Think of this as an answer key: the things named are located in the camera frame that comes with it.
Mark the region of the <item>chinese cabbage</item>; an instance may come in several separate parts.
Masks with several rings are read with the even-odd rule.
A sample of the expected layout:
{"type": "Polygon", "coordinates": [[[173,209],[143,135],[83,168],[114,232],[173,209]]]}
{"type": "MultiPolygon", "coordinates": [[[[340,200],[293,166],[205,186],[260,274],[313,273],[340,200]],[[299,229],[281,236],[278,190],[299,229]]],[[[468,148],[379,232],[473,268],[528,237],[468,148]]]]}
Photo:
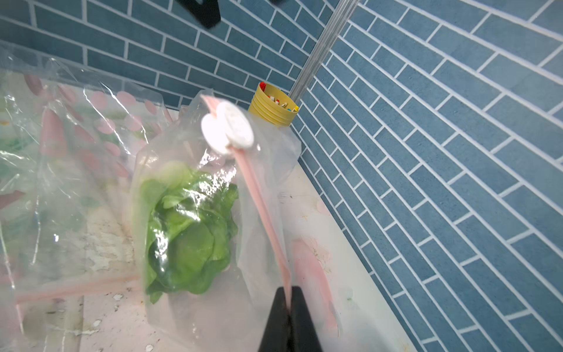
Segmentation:
{"type": "Polygon", "coordinates": [[[235,176],[232,167],[206,172],[171,161],[142,181],[145,293],[152,304],[169,293],[201,295],[230,265],[231,240],[238,233],[235,176]]]}

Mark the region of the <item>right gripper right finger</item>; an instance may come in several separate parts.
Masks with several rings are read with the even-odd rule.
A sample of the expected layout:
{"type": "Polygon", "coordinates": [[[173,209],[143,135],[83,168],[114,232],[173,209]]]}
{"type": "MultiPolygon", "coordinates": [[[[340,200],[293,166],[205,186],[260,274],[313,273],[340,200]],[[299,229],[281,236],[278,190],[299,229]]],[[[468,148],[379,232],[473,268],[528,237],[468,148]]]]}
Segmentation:
{"type": "Polygon", "coordinates": [[[322,352],[315,325],[312,322],[303,290],[292,287],[289,351],[322,352]]]}

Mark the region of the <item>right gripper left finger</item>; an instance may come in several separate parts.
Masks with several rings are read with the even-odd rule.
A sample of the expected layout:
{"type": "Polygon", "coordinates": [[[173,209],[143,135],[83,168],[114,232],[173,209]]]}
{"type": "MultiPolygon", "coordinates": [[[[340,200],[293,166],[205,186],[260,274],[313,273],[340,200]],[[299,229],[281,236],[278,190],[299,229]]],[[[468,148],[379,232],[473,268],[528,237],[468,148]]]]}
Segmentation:
{"type": "Polygon", "coordinates": [[[290,345],[290,313],[283,287],[275,293],[258,352],[287,352],[290,345]]]}

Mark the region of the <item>zip-top bag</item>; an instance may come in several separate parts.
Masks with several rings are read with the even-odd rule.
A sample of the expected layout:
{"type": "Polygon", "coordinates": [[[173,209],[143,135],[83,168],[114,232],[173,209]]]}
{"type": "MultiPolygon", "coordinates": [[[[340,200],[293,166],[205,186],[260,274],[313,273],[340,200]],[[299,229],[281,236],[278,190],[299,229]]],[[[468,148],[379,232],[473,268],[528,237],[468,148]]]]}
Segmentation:
{"type": "Polygon", "coordinates": [[[1,350],[74,351],[82,305],[136,284],[128,201],[161,94],[1,46],[1,350]]]}
{"type": "Polygon", "coordinates": [[[139,152],[131,227],[149,323],[186,351],[256,351],[291,273],[279,185],[301,144],[204,90],[139,152]]]}

